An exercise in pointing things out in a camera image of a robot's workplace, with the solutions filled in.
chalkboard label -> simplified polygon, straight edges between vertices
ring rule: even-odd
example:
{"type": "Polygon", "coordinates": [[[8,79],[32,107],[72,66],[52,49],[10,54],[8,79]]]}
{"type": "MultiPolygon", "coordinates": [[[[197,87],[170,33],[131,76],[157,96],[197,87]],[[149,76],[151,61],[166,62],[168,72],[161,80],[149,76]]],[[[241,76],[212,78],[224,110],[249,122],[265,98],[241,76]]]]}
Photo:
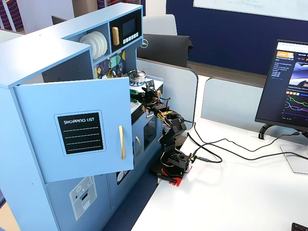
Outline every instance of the chalkboard label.
{"type": "Polygon", "coordinates": [[[104,149],[99,112],[57,116],[66,155],[104,149]]]}

monitor stand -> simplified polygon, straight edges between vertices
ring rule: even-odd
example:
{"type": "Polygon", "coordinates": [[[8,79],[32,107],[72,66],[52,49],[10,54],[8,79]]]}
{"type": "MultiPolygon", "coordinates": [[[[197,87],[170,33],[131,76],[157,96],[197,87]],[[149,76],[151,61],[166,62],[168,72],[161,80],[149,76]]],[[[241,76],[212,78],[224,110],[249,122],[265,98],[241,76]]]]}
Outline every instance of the monitor stand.
{"type": "MultiPolygon", "coordinates": [[[[300,144],[281,144],[281,150],[285,152],[293,152],[304,157],[308,157],[308,147],[300,144]]],[[[293,154],[284,154],[289,162],[293,172],[308,174],[308,160],[300,158],[293,154]]]]}

black robotic arm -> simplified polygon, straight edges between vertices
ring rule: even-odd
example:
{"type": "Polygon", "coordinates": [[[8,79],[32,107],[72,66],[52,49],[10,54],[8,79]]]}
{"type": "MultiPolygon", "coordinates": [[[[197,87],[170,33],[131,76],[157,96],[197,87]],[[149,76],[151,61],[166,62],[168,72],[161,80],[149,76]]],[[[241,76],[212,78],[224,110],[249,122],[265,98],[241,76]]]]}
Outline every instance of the black robotic arm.
{"type": "Polygon", "coordinates": [[[173,181],[171,182],[178,186],[189,168],[191,157],[191,155],[187,156],[176,149],[175,145],[176,138],[186,130],[184,118],[177,112],[170,110],[168,106],[160,101],[159,92],[154,87],[147,85],[147,88],[142,89],[144,92],[130,94],[130,97],[143,105],[146,116],[153,112],[157,118],[169,127],[168,132],[158,140],[163,150],[160,161],[164,175],[172,178],[173,181]]]}

stack of plates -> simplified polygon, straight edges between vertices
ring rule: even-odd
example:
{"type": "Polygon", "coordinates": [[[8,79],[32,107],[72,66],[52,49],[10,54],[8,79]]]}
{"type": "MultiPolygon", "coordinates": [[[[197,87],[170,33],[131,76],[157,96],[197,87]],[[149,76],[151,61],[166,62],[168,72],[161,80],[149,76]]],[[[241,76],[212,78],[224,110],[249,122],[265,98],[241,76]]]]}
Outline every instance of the stack of plates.
{"type": "Polygon", "coordinates": [[[92,46],[92,57],[98,59],[107,51],[107,40],[105,36],[98,31],[93,31],[83,36],[80,41],[92,46]]]}

dell monitor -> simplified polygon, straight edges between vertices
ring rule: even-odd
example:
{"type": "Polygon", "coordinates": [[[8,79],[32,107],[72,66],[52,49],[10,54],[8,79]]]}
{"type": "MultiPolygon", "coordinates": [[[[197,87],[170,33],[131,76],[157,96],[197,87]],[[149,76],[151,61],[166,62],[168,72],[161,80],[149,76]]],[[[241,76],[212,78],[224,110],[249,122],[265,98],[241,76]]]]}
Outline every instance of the dell monitor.
{"type": "Polygon", "coordinates": [[[189,36],[143,35],[137,57],[187,67],[189,36]]]}
{"type": "MultiPolygon", "coordinates": [[[[308,131],[308,43],[277,41],[255,121],[308,131]]],[[[308,157],[304,145],[281,150],[308,157]]],[[[293,172],[308,174],[307,160],[285,156],[293,172]]]]}
{"type": "Polygon", "coordinates": [[[59,18],[59,17],[53,16],[53,15],[51,16],[51,20],[52,20],[52,24],[53,25],[56,25],[56,24],[59,24],[59,23],[67,21],[66,19],[59,18]]]}

